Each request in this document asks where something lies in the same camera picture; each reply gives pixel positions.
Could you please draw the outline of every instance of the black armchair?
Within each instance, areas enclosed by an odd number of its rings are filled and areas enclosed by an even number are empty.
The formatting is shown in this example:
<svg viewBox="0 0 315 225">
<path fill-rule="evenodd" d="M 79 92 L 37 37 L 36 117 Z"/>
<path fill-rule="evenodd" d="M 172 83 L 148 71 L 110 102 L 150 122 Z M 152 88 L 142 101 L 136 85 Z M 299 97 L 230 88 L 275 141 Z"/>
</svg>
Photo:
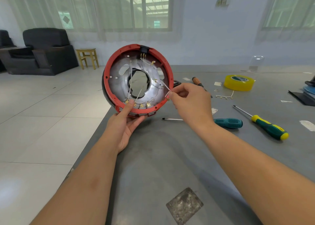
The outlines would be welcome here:
<svg viewBox="0 0 315 225">
<path fill-rule="evenodd" d="M 0 49 L 7 48 L 7 47 L 14 47 L 14 44 L 9 37 L 9 33 L 6 30 L 0 30 Z M 6 70 L 3 63 L 0 60 L 0 71 Z"/>
<path fill-rule="evenodd" d="M 54 76 L 79 66 L 64 29 L 29 29 L 23 32 L 23 39 L 26 47 L 0 50 L 9 74 Z"/>
</svg>

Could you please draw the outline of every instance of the red circular housing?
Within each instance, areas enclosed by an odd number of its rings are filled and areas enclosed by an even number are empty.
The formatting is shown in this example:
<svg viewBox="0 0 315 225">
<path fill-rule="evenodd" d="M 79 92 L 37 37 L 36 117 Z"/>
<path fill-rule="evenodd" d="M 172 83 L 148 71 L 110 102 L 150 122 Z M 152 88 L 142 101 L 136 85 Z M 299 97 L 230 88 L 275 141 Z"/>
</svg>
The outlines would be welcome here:
<svg viewBox="0 0 315 225">
<path fill-rule="evenodd" d="M 119 68 L 126 64 L 130 70 L 127 69 L 123 75 L 119 74 Z M 158 78 L 160 75 L 158 68 L 161 68 L 164 79 Z M 130 93 L 132 83 L 130 79 L 134 71 L 142 71 L 148 78 L 147 90 L 139 100 L 135 100 Z M 117 112 L 122 111 L 129 99 L 134 99 L 135 107 L 131 110 L 130 117 L 152 116 L 167 102 L 168 88 L 170 90 L 173 88 L 174 78 L 169 63 L 160 52 L 154 48 L 130 44 L 118 49 L 109 58 L 103 73 L 102 85 L 106 99 Z"/>
</svg>

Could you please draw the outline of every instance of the forearm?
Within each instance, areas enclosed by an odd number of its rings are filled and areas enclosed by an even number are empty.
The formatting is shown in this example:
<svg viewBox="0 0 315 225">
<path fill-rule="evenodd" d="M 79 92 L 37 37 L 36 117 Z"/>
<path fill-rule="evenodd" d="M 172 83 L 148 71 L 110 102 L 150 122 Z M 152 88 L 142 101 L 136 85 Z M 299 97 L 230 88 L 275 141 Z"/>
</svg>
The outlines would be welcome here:
<svg viewBox="0 0 315 225">
<path fill-rule="evenodd" d="M 314 224 L 313 182 L 214 123 L 195 131 L 264 224 Z"/>
<path fill-rule="evenodd" d="M 116 158 L 105 132 L 31 225 L 104 225 Z"/>
</svg>

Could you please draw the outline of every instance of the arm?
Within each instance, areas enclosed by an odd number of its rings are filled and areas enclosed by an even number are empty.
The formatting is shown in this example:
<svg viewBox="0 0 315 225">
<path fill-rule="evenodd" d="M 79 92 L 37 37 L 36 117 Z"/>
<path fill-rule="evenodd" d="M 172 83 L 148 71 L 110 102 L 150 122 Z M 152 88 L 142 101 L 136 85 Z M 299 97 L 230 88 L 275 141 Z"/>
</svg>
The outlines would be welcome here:
<svg viewBox="0 0 315 225">
<path fill-rule="evenodd" d="M 182 84 L 173 89 L 170 98 L 263 224 L 315 223 L 312 181 L 217 126 L 210 94 L 203 88 Z"/>
<path fill-rule="evenodd" d="M 113 115 L 104 134 L 79 166 L 39 212 L 31 225 L 104 225 L 117 154 L 144 116 L 127 118 L 133 108 L 130 100 L 122 112 Z"/>
</svg>

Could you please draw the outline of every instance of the tape roll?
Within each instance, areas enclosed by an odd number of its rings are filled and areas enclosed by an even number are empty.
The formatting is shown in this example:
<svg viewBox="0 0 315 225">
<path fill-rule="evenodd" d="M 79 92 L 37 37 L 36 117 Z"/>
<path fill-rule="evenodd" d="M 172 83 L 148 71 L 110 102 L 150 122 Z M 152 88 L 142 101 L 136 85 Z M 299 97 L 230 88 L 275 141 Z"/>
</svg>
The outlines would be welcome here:
<svg viewBox="0 0 315 225">
<path fill-rule="evenodd" d="M 247 76 L 228 75 L 224 86 L 234 91 L 250 91 L 254 85 L 254 79 Z"/>
</svg>

